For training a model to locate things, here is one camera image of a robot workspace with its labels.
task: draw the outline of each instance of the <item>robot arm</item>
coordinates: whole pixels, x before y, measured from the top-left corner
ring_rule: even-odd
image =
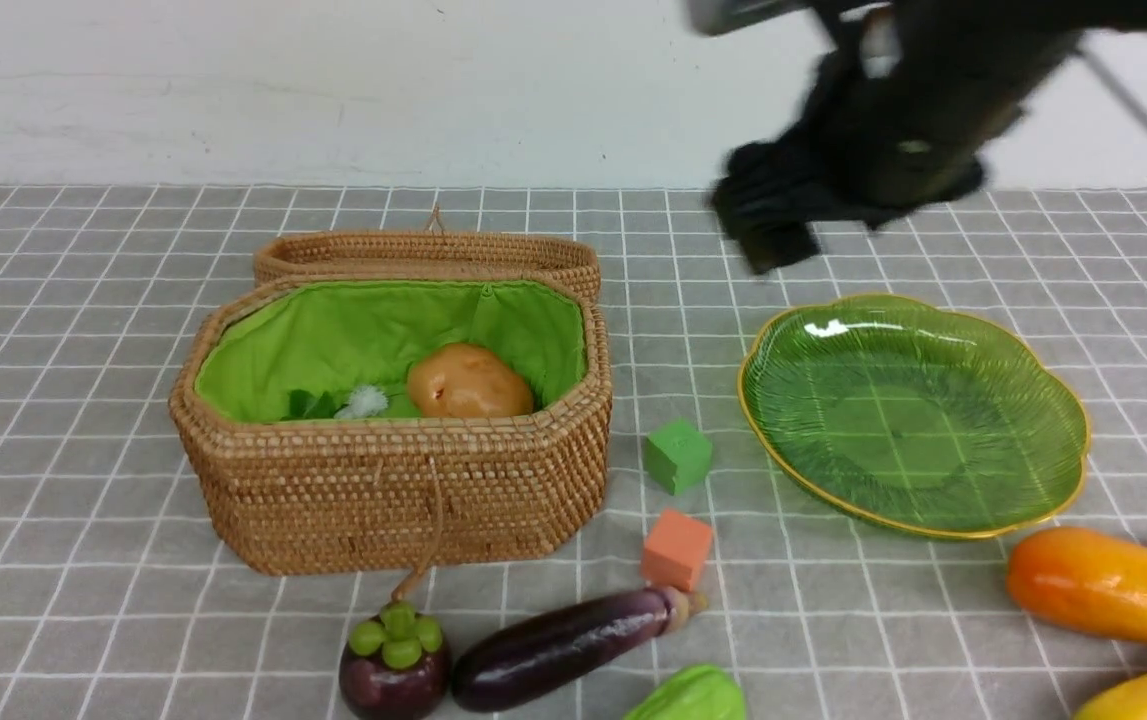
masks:
[[[695,14],[710,36],[798,9],[721,3],[724,14]],[[1147,32],[1147,0],[892,0],[843,19],[865,5],[809,3],[835,49],[817,65],[801,117],[778,140],[734,150],[711,193],[757,274],[819,255],[811,222],[876,230],[980,190],[977,151],[1013,126],[1086,31]]]

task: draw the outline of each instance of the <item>green fabric lining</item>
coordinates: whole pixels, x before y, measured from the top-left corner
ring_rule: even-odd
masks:
[[[382,418],[416,418],[408,369],[451,342],[496,352],[533,390],[538,409],[586,375],[582,306],[529,281],[336,281],[304,285],[226,329],[195,392],[236,423],[276,423],[295,389],[387,391]]]

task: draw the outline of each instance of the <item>green glass plate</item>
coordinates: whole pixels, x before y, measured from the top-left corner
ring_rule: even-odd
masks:
[[[998,537],[1084,488],[1089,415],[1012,332],[892,295],[770,320],[742,410],[794,480],[918,537]]]

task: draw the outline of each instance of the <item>orange block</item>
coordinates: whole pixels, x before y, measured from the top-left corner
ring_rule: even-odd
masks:
[[[669,507],[645,539],[640,574],[649,584],[693,592],[707,565],[711,539],[710,525]]]

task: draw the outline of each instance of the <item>basket handle loop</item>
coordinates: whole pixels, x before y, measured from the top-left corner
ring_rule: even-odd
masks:
[[[422,582],[422,576],[426,576],[426,571],[430,569],[435,554],[440,549],[440,538],[444,537],[444,488],[440,486],[440,471],[436,470],[434,457],[427,457],[426,461],[431,468],[431,490],[435,493],[435,530],[431,542],[427,543],[426,550],[422,553],[422,559],[418,562],[418,568],[414,568],[412,573],[408,573],[400,580],[400,584],[395,586],[395,590],[391,590],[391,602],[400,602],[405,594]]]
[[[431,208],[431,217],[426,219],[426,227],[422,232],[431,232],[436,229],[439,234],[448,233],[448,228],[444,227],[444,216],[440,214],[440,204],[436,202],[435,206]]]

